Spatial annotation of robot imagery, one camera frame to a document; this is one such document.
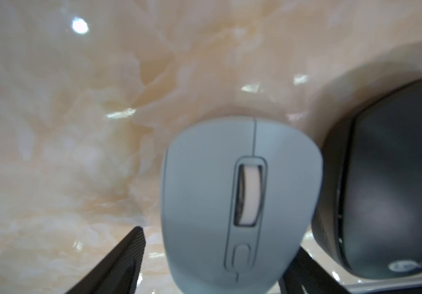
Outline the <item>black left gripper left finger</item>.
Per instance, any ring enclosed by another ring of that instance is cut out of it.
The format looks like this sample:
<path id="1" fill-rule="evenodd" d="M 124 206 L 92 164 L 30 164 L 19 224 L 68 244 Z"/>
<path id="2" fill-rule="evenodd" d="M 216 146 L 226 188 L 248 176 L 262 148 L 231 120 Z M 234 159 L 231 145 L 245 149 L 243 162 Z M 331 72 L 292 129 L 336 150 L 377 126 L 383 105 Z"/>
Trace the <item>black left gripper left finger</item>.
<path id="1" fill-rule="evenodd" d="M 133 294 L 146 247 L 142 227 L 129 234 L 67 294 Z"/>

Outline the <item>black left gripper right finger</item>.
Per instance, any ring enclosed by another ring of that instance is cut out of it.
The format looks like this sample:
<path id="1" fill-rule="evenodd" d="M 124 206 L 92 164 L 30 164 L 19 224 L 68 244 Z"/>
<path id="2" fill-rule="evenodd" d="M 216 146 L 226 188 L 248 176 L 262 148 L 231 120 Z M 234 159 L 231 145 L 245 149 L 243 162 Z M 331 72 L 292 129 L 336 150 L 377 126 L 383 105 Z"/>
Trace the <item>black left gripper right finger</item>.
<path id="1" fill-rule="evenodd" d="M 349 294 L 300 247 L 278 281 L 282 294 Z"/>

